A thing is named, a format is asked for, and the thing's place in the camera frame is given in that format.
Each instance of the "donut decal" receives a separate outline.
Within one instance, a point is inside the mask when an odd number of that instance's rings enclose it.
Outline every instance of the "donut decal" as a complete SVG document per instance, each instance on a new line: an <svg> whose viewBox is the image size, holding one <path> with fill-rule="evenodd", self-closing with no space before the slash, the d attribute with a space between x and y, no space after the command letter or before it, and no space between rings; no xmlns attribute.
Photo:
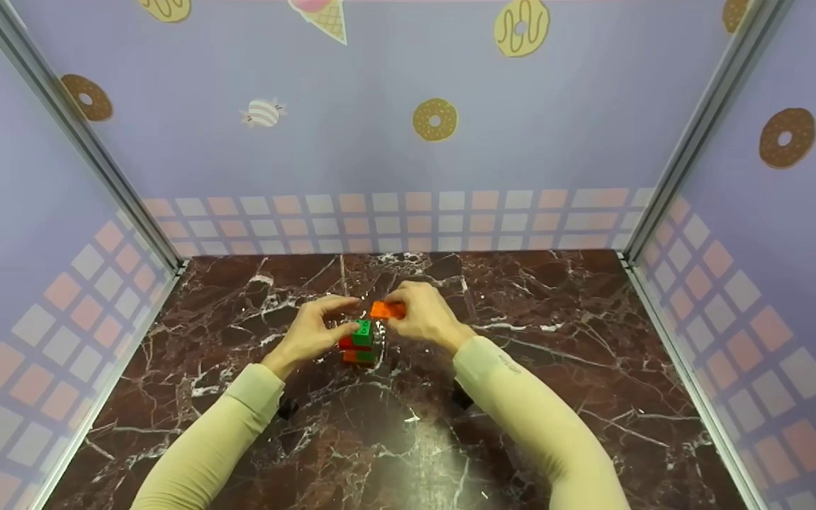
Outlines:
<svg viewBox="0 0 816 510"><path fill-rule="evenodd" d="M137 0L155 19L162 23L178 23L191 14L191 0Z"/></svg>
<svg viewBox="0 0 816 510"><path fill-rule="evenodd" d="M758 151L770 168L783 170L802 161L816 139L816 120L804 108L786 108L775 114L761 131Z"/></svg>
<svg viewBox="0 0 816 510"><path fill-rule="evenodd" d="M305 21L343 45L349 45L342 0L288 0L288 4Z"/></svg>
<svg viewBox="0 0 816 510"><path fill-rule="evenodd" d="M249 128L273 127L279 122L279 117L288 115L285 111L285 104L279 104L276 99L272 101L262 99L250 101L247 111L241 110L241 114L244 116L241 123Z"/></svg>
<svg viewBox="0 0 816 510"><path fill-rule="evenodd" d="M512 0L493 25L496 46L503 55L518 57L537 51L550 31L550 10L541 0Z"/></svg>
<svg viewBox="0 0 816 510"><path fill-rule="evenodd" d="M87 120L100 122L113 116L113 103L100 85L78 74L65 74L62 84Z"/></svg>
<svg viewBox="0 0 816 510"><path fill-rule="evenodd" d="M419 104L412 118L414 130L427 142L441 142L449 138L459 125L459 113L445 99L434 97Z"/></svg>
<svg viewBox="0 0 816 510"><path fill-rule="evenodd" d="M722 24L726 26L726 32L735 33L742 24L745 13L748 12L748 3L751 0L726 0L722 10Z"/></svg>

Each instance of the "hand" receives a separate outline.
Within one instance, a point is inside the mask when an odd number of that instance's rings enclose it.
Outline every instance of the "hand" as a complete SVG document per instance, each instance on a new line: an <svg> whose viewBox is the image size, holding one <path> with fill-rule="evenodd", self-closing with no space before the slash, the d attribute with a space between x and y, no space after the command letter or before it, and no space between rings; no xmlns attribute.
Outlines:
<svg viewBox="0 0 816 510"><path fill-rule="evenodd" d="M389 319L388 326L402 336L430 340L455 355L474 330L460 323L433 285L402 281L398 289L386 296L387 303L404 303L404 319Z"/></svg>
<svg viewBox="0 0 816 510"><path fill-rule="evenodd" d="M357 297L347 298L330 294L301 305L301 310L298 310L298 316L295 317L291 327L288 327L285 338L272 352L263 357L261 364L272 370L281 380L285 380L300 362L316 358L336 345L339 339L357 332L356 322L327 329L323 317L353 307L359 302Z"/></svg>

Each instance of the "left hand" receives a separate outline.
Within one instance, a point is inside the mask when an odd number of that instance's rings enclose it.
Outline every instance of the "left hand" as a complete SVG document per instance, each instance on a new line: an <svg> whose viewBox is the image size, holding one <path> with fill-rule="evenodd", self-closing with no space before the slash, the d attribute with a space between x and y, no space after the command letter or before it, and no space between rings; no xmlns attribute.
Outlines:
<svg viewBox="0 0 816 510"><path fill-rule="evenodd" d="M300 362L316 358L336 345L339 339L357 332L356 322L347 322L327 329L323 317L353 307L360 302L357 297L347 298L330 294L301 305L301 310L298 310L298 316L295 317L291 327L288 327L285 338L263 358L261 364L272 370L281 380L285 380Z"/></svg>

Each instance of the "wallpaper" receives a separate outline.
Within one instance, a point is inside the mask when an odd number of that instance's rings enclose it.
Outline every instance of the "wallpaper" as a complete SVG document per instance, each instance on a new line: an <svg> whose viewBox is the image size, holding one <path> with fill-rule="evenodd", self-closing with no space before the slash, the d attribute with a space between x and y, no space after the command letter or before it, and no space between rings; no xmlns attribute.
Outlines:
<svg viewBox="0 0 816 510"><path fill-rule="evenodd" d="M622 248L653 188L149 199L182 256Z"/></svg>
<svg viewBox="0 0 816 510"><path fill-rule="evenodd" d="M13 4L185 254L621 246L747 6Z"/></svg>
<svg viewBox="0 0 816 510"><path fill-rule="evenodd" d="M796 2L644 255L771 510L816 510L816 3Z"/></svg>
<svg viewBox="0 0 816 510"><path fill-rule="evenodd" d="M0 509L74 452L169 275L0 53Z"/></svg>

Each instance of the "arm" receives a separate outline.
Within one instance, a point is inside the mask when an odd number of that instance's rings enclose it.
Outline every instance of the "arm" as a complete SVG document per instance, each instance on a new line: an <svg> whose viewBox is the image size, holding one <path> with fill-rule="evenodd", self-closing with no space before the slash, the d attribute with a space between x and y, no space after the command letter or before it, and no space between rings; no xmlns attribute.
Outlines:
<svg viewBox="0 0 816 510"><path fill-rule="evenodd" d="M246 449L279 407L285 378L357 330L354 323L327 329L323 316L358 302L326 296L298 310L279 345L259 365L248 365L207 412L188 427L156 462L134 499L134 510L198 510L229 480Z"/></svg>
<svg viewBox="0 0 816 510"><path fill-rule="evenodd" d="M241 455L269 425L284 385L265 365L248 365L156 462L132 508L206 508Z"/></svg>
<svg viewBox="0 0 816 510"><path fill-rule="evenodd" d="M568 404L534 374L457 321L435 288L404 282L389 294L403 302L396 332L428 339L453 354L456 380L537 461L552 485L550 508L628 510L616 469L603 446Z"/></svg>

